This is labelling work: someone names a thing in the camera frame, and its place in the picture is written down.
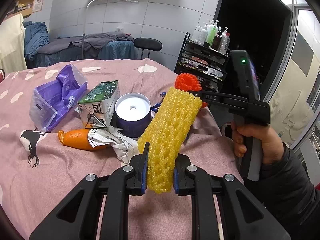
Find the yellow foam fruit net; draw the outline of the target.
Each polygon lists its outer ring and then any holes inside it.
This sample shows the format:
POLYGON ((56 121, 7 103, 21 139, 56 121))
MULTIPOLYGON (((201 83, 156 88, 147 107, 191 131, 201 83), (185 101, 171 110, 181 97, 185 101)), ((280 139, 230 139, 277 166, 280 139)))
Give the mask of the yellow foam fruit net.
POLYGON ((202 106, 189 92, 171 87, 158 112, 138 139, 138 150, 148 142, 147 184, 157 194, 171 191, 175 160, 202 106))

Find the orange foam fruit net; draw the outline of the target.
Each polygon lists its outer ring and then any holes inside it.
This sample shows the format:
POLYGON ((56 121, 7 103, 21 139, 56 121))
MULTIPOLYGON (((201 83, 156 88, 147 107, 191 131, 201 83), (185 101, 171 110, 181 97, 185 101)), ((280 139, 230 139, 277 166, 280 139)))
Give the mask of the orange foam fruit net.
POLYGON ((201 84, 198 78, 190 73, 182 73, 176 77, 174 94, 176 96, 177 105, 176 108, 181 110, 184 109, 184 103, 182 100, 187 99, 193 101, 195 96, 189 93, 189 91, 199 92, 202 90, 201 84))

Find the purple yogurt cup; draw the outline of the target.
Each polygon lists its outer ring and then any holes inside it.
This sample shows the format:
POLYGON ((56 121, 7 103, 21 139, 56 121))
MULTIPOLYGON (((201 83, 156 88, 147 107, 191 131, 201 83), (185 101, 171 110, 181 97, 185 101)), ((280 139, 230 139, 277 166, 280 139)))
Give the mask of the purple yogurt cup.
POLYGON ((140 93, 124 94, 116 101, 115 115, 123 135, 138 138, 152 120, 150 101, 140 93))

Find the purple plastic bag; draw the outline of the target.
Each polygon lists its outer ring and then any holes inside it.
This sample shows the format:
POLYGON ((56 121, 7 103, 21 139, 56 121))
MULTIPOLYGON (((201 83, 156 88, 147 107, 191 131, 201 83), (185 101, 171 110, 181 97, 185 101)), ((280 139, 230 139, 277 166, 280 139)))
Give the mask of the purple plastic bag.
POLYGON ((74 65, 64 66, 54 81, 34 88, 29 116, 41 132, 53 130, 87 91, 87 79, 74 65))

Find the crumpled white paper wrapper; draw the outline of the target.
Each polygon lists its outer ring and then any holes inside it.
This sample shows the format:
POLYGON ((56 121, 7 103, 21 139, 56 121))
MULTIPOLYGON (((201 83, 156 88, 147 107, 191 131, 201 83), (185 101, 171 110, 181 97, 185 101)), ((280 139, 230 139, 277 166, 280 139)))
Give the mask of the crumpled white paper wrapper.
POLYGON ((90 129, 87 139, 94 149, 98 146, 111 146, 117 158, 124 164, 129 164, 131 158, 139 154, 137 141, 126 137, 120 133, 119 128, 114 128, 113 126, 90 129))

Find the black rolling storage cart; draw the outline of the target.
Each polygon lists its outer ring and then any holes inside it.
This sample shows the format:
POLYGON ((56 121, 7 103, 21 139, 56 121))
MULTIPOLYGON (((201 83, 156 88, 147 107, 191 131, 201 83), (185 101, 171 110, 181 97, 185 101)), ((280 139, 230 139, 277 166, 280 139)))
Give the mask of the black rolling storage cart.
POLYGON ((220 91, 226 78, 225 64, 228 54, 211 48, 206 48, 190 39, 190 33, 185 37, 180 49, 174 72, 195 75, 202 89, 220 91))

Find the clear red cap bottle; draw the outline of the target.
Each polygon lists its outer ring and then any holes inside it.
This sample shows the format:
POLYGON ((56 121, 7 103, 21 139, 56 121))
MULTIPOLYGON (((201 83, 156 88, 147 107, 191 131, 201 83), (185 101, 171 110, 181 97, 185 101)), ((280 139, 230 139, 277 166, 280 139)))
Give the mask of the clear red cap bottle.
POLYGON ((221 35, 221 42, 218 51, 225 55, 228 49, 230 43, 229 33, 227 31, 224 31, 221 35))

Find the dark brown pump bottle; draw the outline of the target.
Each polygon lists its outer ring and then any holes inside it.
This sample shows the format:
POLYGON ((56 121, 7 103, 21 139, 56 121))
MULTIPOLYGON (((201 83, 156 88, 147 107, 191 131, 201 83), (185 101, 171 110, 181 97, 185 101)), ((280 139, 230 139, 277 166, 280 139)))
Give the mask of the dark brown pump bottle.
POLYGON ((218 51, 219 46, 220 46, 220 42, 221 42, 221 31, 218 31, 217 34, 214 36, 211 48, 213 50, 218 51))

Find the orange plastic bottle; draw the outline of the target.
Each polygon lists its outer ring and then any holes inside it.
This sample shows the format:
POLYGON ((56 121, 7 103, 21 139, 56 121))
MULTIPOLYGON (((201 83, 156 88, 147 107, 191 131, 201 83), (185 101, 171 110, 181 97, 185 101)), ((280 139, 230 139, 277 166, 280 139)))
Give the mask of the orange plastic bottle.
POLYGON ((69 132, 59 130, 57 133, 58 139, 62 145, 79 150, 97 151, 107 148, 106 145, 92 147, 88 140, 89 129, 76 129, 69 132))

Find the green lotion bottle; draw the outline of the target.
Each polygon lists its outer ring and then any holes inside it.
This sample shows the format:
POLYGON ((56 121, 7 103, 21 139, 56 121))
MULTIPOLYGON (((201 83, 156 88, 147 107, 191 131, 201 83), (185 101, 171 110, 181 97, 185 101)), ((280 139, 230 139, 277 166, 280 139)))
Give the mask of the green lotion bottle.
POLYGON ((204 42, 204 46, 209 48, 212 45, 213 39, 219 30, 218 28, 218 20, 210 20, 209 24, 207 25, 207 37, 204 42))

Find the white pump bottle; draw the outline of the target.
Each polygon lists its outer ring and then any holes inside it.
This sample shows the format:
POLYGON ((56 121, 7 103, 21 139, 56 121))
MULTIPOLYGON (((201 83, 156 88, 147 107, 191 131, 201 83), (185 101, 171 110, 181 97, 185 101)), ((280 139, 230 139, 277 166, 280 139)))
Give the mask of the white pump bottle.
POLYGON ((200 44, 200 45, 204 45, 204 42, 207 38, 207 25, 205 25, 202 29, 201 29, 201 32, 198 36, 198 39, 197 39, 197 43, 200 44))

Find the green white milk carton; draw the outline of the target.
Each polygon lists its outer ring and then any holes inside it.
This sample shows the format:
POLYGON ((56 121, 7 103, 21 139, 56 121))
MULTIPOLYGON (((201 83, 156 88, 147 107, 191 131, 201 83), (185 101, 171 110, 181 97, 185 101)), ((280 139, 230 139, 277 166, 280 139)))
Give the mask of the green white milk carton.
POLYGON ((83 127, 88 129, 108 127, 119 97, 118 80, 101 82, 83 96, 77 102, 83 127))

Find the pink spotted bed blanket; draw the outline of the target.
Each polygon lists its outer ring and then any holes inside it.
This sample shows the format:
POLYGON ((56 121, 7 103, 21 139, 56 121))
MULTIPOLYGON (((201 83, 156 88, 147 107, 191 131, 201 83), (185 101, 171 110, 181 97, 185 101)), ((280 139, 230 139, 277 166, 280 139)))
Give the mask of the pink spotted bed blanket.
MULTIPOLYGON (((65 66, 23 70, 6 75, 1 83, 1 205, 16 230, 28 238, 39 223, 87 174, 99 177, 122 167, 114 150, 88 152, 63 146, 57 131, 80 129, 76 111, 69 111, 56 129, 36 146, 37 168, 28 164, 29 151, 20 141, 35 129, 29 117, 35 87, 53 81, 65 66)), ((174 85, 176 75, 167 67, 144 60, 83 60, 74 66, 87 78, 88 88, 118 80, 121 94, 140 93, 152 104, 174 85)), ((129 239, 190 239, 191 200, 174 192, 150 190, 129 200, 129 239)))

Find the black round stool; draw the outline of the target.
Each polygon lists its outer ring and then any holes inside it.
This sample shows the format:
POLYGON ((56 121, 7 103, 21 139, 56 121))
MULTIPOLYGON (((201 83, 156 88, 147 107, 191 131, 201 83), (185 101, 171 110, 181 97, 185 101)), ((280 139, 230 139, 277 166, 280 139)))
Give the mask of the black round stool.
POLYGON ((144 50, 149 51, 148 53, 148 58, 149 58, 151 51, 160 51, 163 47, 163 44, 161 41, 154 38, 139 37, 139 38, 135 38, 134 46, 142 50, 141 59, 143 59, 144 50))

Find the blue covered massage bed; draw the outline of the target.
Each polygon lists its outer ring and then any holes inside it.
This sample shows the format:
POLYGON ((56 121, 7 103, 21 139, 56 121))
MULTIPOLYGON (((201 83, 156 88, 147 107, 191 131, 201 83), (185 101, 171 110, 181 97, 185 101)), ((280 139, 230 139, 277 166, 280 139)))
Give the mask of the blue covered massage bed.
POLYGON ((105 45, 101 50, 84 51, 78 47, 69 47, 54 54, 36 54, 33 61, 25 59, 27 68, 48 67, 59 62, 70 62, 82 59, 94 60, 115 60, 130 59, 136 60, 137 53, 134 42, 113 41, 105 45))

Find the grey towel on bed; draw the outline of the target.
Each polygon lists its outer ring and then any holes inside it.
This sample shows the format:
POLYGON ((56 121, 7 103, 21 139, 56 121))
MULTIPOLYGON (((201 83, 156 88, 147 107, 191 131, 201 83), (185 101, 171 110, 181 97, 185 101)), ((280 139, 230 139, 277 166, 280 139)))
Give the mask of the grey towel on bed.
POLYGON ((101 50, 105 45, 113 41, 131 41, 134 38, 126 33, 110 31, 107 33, 88 34, 84 37, 75 36, 67 38, 56 38, 49 44, 42 46, 38 50, 38 54, 54 54, 65 50, 69 47, 78 47, 84 51, 101 50))

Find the cream cloth covered chair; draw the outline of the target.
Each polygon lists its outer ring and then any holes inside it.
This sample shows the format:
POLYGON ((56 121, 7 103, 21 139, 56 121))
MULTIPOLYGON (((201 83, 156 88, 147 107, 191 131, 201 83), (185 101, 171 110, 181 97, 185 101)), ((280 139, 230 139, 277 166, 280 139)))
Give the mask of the cream cloth covered chair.
POLYGON ((1 23, 1 69, 12 73, 27 69, 24 58, 25 28, 22 14, 12 16, 1 23))

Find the blue crumpled cloth pile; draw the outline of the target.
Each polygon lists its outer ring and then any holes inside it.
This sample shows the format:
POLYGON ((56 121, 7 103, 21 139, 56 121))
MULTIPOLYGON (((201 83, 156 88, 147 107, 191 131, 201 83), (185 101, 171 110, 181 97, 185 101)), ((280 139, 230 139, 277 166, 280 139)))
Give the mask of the blue crumpled cloth pile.
POLYGON ((24 57, 33 61, 38 50, 42 46, 49 44, 49 34, 47 26, 44 22, 24 22, 23 26, 25 28, 24 37, 24 57))

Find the wooden cubby bookshelf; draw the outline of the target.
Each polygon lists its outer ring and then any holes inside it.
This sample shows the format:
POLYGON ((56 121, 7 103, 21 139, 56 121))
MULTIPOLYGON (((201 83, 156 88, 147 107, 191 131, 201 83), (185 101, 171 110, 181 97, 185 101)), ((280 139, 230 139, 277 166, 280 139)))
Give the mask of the wooden cubby bookshelf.
POLYGON ((5 19, 21 14, 23 18, 29 17, 33 12, 34 0, 15 0, 14 7, 8 11, 5 19))

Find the glass door frame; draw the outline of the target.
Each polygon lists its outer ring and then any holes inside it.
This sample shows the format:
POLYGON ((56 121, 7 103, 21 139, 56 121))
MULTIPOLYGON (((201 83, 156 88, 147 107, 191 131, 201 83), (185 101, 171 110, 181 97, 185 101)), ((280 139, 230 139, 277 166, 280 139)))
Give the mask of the glass door frame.
POLYGON ((319 117, 319 21, 305 0, 293 0, 285 56, 266 100, 271 126, 292 148, 319 117))

